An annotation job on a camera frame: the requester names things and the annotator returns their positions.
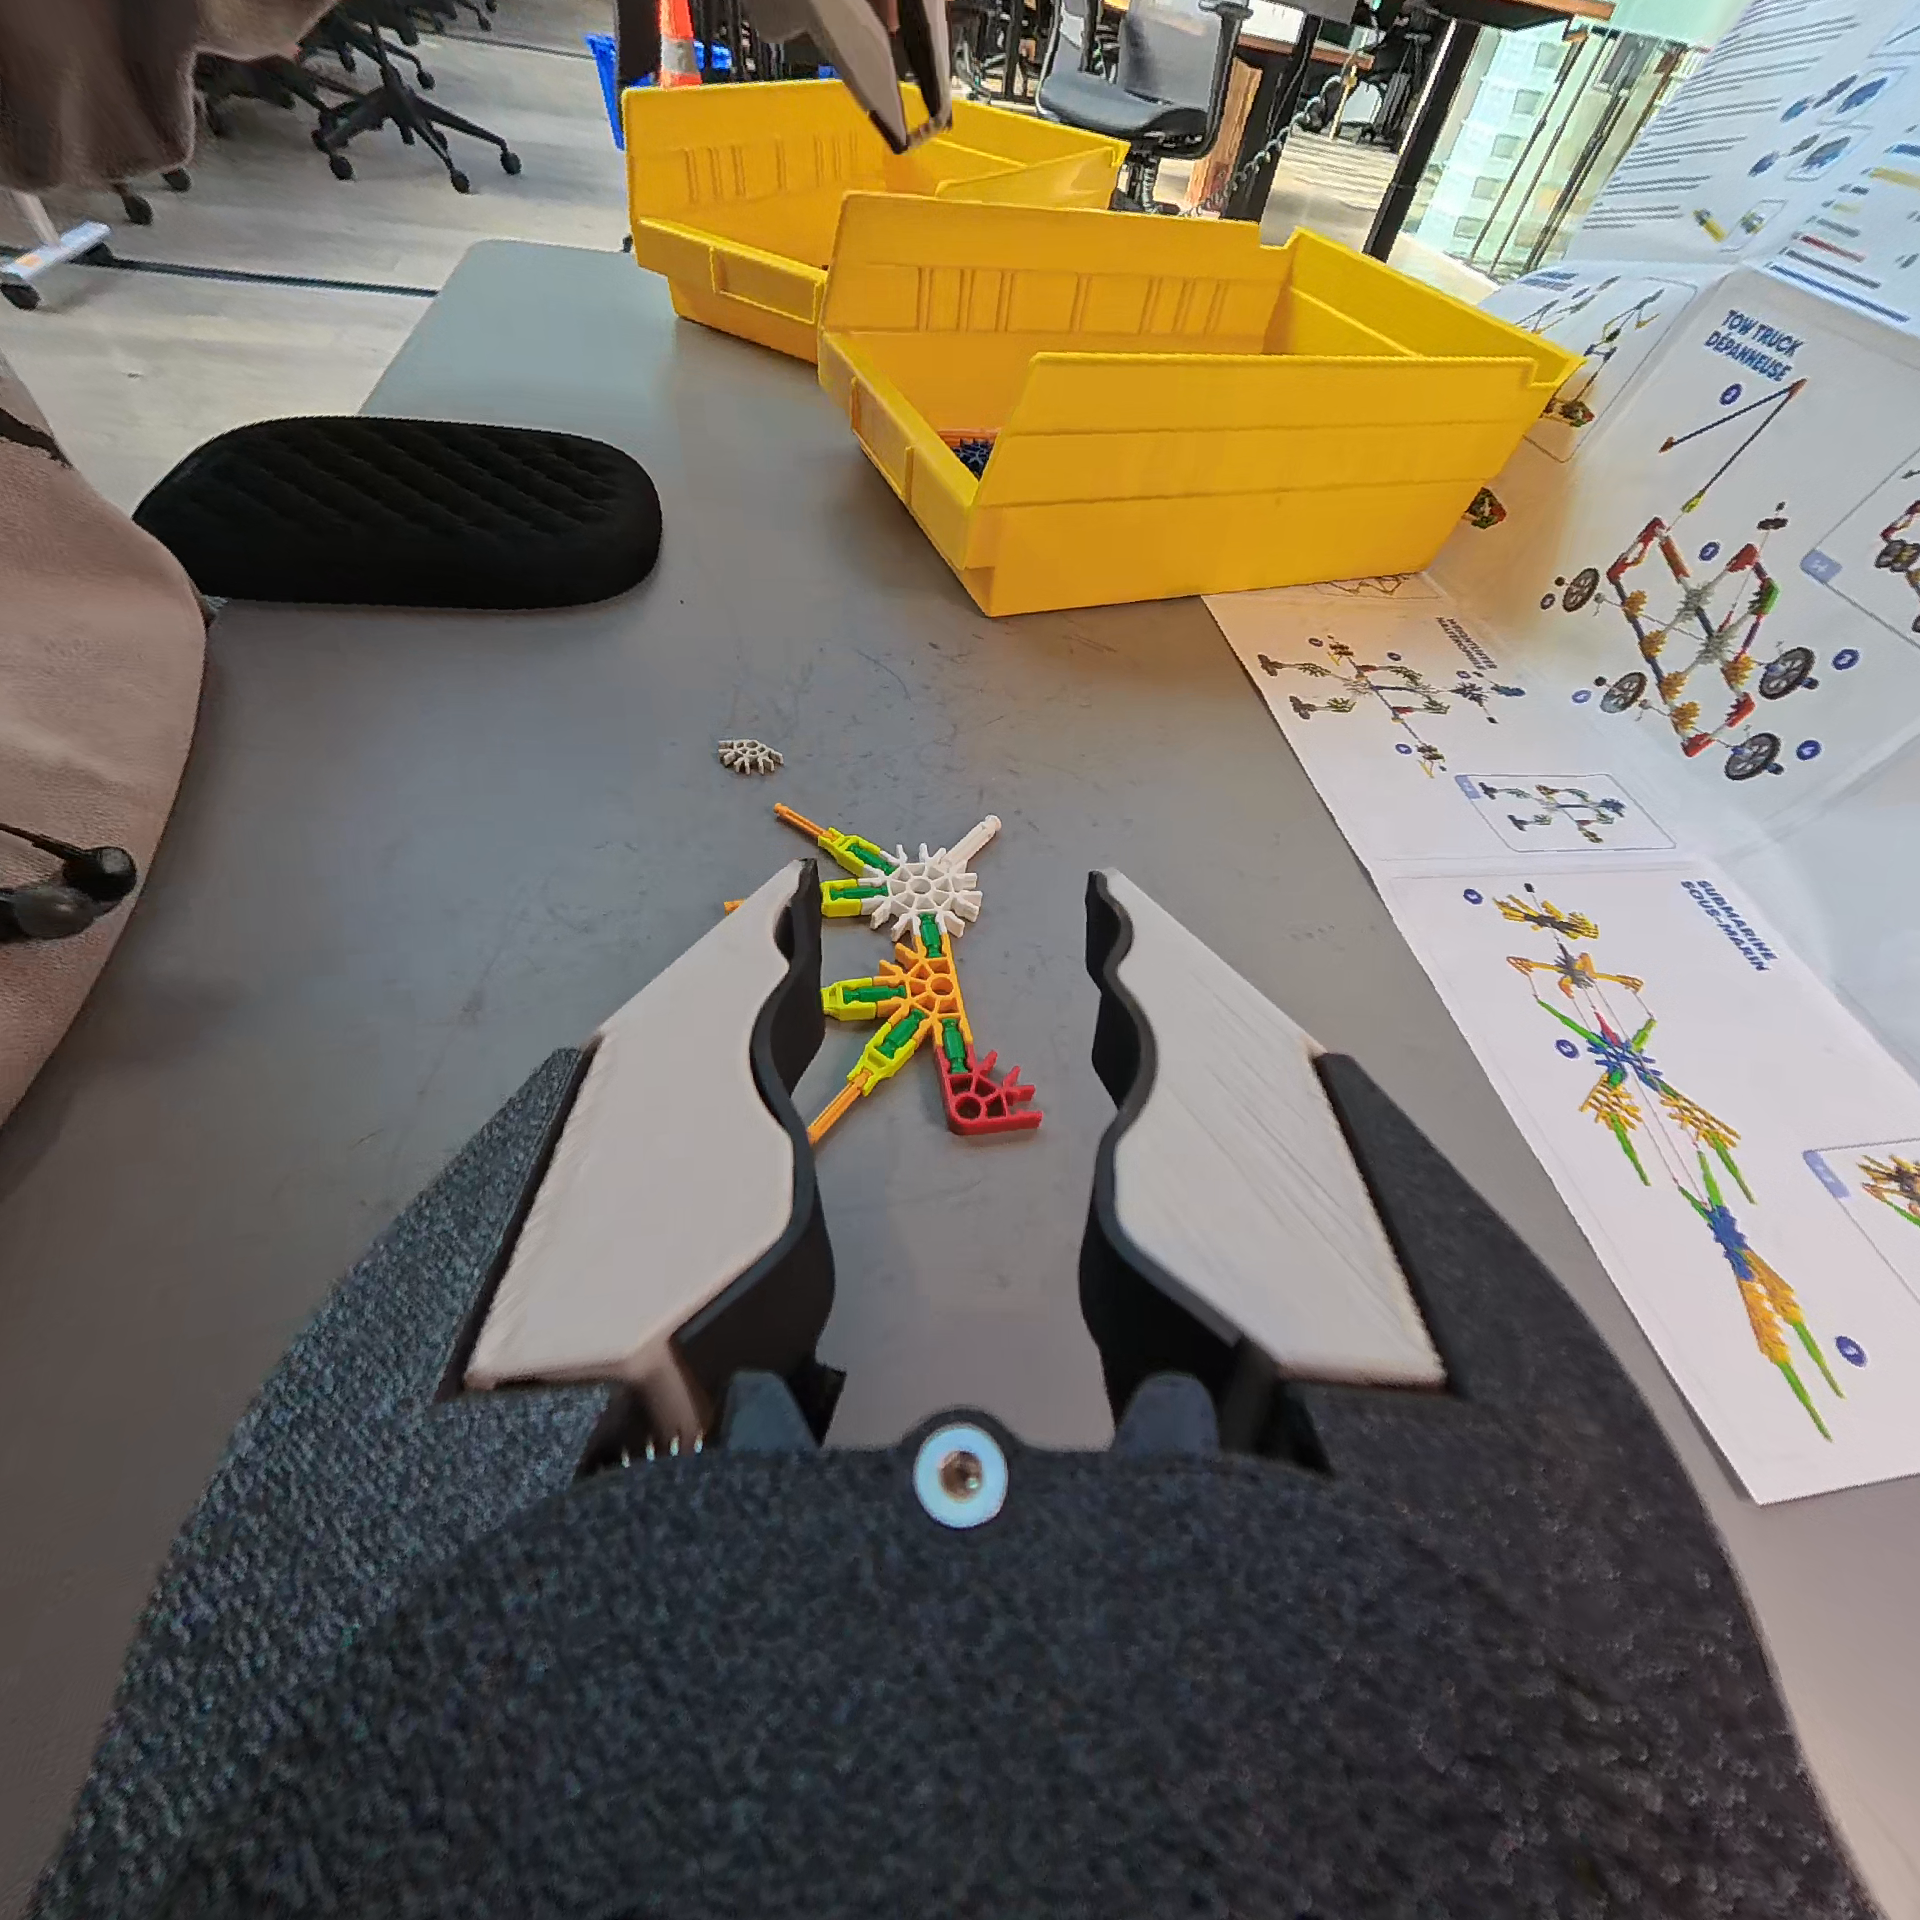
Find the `black wired earphones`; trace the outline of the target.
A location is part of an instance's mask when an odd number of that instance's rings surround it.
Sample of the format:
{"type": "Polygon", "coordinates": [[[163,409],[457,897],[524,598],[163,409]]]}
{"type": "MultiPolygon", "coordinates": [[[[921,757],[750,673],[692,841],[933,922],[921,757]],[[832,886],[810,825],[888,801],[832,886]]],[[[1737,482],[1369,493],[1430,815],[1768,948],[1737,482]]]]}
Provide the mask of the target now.
{"type": "Polygon", "coordinates": [[[123,847],[80,847],[6,823],[3,833],[54,861],[53,872],[3,886],[3,944],[76,940],[110,917],[138,886],[138,863],[123,847]]]}

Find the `black-legged office desk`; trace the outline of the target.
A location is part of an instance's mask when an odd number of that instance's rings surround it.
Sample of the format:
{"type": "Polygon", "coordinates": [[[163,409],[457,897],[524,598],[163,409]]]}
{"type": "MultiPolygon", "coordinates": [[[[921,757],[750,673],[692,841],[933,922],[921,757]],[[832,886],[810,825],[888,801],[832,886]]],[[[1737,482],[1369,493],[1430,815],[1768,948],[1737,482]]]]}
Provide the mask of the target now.
{"type": "MultiPolygon", "coordinates": [[[[1378,260],[1389,258],[1402,236],[1413,193],[1425,178],[1482,31],[1526,31],[1556,23],[1570,23],[1584,31],[1611,20],[1616,12],[1609,1],[1437,1],[1435,8],[1446,20],[1446,33],[1419,93],[1411,130],[1402,136],[1395,174],[1363,241],[1363,250],[1378,260]]],[[[1353,20],[1355,4],[1301,4],[1301,12],[1304,23],[1292,39],[1267,41],[1256,33],[1241,41],[1240,60],[1259,71],[1259,81],[1233,164],[1229,193],[1224,206],[1226,220],[1262,221],[1288,130],[1306,96],[1316,36],[1331,20],[1353,20]]]]}

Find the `black mesh wrist rest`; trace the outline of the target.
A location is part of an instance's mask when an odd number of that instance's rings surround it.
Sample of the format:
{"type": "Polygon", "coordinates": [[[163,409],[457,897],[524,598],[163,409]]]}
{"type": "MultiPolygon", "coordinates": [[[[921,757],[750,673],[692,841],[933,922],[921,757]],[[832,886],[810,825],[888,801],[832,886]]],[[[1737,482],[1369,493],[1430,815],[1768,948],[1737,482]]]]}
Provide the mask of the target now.
{"type": "Polygon", "coordinates": [[[656,566],[664,511],[625,449],[557,430],[385,416],[240,425],[138,503],[212,598],[529,610],[656,566]]]}

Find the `blue plastic bin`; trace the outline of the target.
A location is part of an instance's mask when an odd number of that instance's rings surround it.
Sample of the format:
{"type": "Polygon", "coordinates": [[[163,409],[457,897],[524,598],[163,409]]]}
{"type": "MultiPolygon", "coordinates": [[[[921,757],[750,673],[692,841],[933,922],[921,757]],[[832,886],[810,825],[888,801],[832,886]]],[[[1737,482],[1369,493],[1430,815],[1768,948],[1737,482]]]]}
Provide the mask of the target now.
{"type": "MultiPolygon", "coordinates": [[[[593,63],[594,63],[600,89],[604,93],[604,103],[605,103],[605,110],[609,110],[609,122],[611,122],[611,132],[612,132],[612,143],[616,143],[617,151],[625,152],[626,140],[625,140],[625,120],[622,120],[622,103],[619,103],[622,85],[619,85],[619,77],[617,77],[617,39],[611,31],[589,31],[589,33],[584,36],[584,46],[585,46],[593,63]]],[[[692,42],[692,50],[694,50],[694,63],[697,63],[701,77],[704,77],[708,66],[716,76],[729,76],[731,73],[734,56],[731,56],[731,50],[724,41],[697,39],[692,42]]]]}

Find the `beige jacket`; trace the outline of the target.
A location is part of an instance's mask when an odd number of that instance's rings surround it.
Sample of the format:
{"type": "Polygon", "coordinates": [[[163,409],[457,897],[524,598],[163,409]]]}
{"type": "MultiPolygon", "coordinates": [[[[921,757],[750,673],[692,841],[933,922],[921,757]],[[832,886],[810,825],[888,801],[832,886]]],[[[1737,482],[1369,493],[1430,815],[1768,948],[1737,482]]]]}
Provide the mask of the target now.
{"type": "MultiPolygon", "coordinates": [[[[173,556],[72,463],[3,365],[3,817],[132,855],[138,886],[91,929],[3,950],[3,1114],[91,991],[153,863],[194,737],[202,598],[173,556]]],[[[58,863],[5,839],[5,884],[58,863]]]]}

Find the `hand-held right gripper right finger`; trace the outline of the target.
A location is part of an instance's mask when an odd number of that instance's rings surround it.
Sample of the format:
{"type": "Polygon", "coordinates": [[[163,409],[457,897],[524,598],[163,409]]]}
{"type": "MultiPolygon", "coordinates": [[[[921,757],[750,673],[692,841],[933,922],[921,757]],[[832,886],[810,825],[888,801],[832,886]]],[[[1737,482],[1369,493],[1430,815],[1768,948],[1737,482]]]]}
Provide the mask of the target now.
{"type": "Polygon", "coordinates": [[[1116,1425],[1185,1375],[1226,1449],[1277,1450],[1292,1385],[1446,1368],[1355,1161],[1323,1049],[1138,884],[1093,870],[1094,1149],[1080,1305],[1116,1425]]]}

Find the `black office chair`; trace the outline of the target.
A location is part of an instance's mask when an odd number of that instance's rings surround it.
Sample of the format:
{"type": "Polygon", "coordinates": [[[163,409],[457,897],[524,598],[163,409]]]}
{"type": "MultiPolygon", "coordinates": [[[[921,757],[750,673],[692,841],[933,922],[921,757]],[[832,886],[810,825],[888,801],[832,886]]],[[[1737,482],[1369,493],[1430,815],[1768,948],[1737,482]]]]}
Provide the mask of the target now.
{"type": "Polygon", "coordinates": [[[1217,141],[1245,1],[1130,1],[1108,66],[1094,68],[1099,1],[1059,1],[1041,71],[1041,113],[1122,140],[1114,209],[1163,213],[1165,160],[1200,160],[1217,141]]]}
{"type": "Polygon", "coordinates": [[[420,148],[445,170],[457,193],[473,182],[459,166],[449,135],[483,141],[496,151],[506,176],[522,174],[509,141],[432,101],[434,73],[418,54],[420,30],[434,31],[467,8],[489,31],[491,4],[348,1],[330,4],[296,41],[290,54],[198,54],[194,85],[205,132],[228,132],[228,104],[260,103],[286,112],[312,106],[314,148],[338,180],[352,180],[352,143],[393,130],[406,148],[420,148]]]}

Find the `grey desk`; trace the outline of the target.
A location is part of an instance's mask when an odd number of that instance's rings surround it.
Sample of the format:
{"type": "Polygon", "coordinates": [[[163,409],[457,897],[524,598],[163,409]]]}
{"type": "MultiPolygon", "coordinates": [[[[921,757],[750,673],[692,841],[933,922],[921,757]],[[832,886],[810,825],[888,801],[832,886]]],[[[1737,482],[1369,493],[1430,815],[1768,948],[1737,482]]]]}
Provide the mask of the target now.
{"type": "Polygon", "coordinates": [[[916,1071],[829,1140],[835,1445],[949,1406],[1110,1430],[1077,1250],[1114,1111],[1083,897],[1121,869],[1363,1063],[1614,1343],[1876,1902],[1916,1916],[1916,1481],[1739,1495],[1213,616],[978,614],[813,374],[674,321],[622,253],[475,244],[397,316],[370,409],[622,445],[664,556],[600,607],[212,624],[149,888],[5,1132],[5,1916],[260,1380],[553,1049],[810,850],[774,798],[888,845],[1002,815],[966,999],[1045,1111],[958,1140],[916,1071]],[[724,735],[785,767],[729,772],[724,735]]]}

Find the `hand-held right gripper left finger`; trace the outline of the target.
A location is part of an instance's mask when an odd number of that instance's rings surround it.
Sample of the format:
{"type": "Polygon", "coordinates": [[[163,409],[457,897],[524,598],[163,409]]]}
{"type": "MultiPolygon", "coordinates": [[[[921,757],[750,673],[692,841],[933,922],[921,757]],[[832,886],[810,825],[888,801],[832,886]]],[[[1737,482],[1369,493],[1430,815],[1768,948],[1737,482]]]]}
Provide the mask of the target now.
{"type": "Polygon", "coordinates": [[[612,1383],[688,1447],[769,1373],[825,1437],[832,1248],[794,1092],[825,1034],[821,878],[788,861],[602,1022],[509,1233],[469,1390],[612,1383]]]}

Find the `yellow plastic bin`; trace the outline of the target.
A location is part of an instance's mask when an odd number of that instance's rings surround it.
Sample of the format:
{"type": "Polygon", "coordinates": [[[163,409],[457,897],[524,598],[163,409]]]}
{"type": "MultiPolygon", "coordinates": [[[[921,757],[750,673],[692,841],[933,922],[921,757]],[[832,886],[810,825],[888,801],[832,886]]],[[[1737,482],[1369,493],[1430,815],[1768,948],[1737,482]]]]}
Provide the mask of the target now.
{"type": "Polygon", "coordinates": [[[958,101],[897,154],[841,79],[633,86],[622,96],[630,241],[678,317],[813,365],[851,193],[1105,207],[1116,136],[958,101]]]}
{"type": "Polygon", "coordinates": [[[1578,362],[1312,231],[882,193],[819,341],[995,616],[1425,568],[1578,362]],[[988,431],[973,479],[942,433],[988,431]]]}

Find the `white folded instruction sheet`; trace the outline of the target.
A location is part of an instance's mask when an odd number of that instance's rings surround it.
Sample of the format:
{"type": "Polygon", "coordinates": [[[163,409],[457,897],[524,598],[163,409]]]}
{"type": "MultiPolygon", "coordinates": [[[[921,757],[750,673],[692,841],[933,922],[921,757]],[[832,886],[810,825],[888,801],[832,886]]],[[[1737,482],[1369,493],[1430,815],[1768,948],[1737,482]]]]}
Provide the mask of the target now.
{"type": "Polygon", "coordinates": [[[1427,572],[1218,629],[1761,1503],[1916,1474],[1916,4],[1750,4],[1564,255],[1427,572]]]}

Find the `colourful construction toy model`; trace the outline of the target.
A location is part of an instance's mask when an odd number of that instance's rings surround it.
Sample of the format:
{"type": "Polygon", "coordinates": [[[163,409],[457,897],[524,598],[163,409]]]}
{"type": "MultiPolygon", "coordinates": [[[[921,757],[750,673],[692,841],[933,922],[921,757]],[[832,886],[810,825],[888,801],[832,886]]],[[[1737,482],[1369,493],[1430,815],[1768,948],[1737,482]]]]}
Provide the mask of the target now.
{"type": "Polygon", "coordinates": [[[936,1063],[947,1127],[955,1135],[1027,1133],[1043,1125],[1036,1088],[1019,1069],[996,1071],[996,1052],[978,1052],[955,969],[955,944],[981,911],[976,855],[996,837],[990,813],[952,847],[885,850],[872,839],[813,823],[788,804],[774,815],[803,832],[840,869],[821,882],[827,921],[861,918],[894,941],[894,956],[869,976],[821,990],[822,1013],[841,1024],[872,1024],[845,1084],[808,1127],[819,1145],[852,1105],[891,1080],[912,1058],[936,1063]]]}

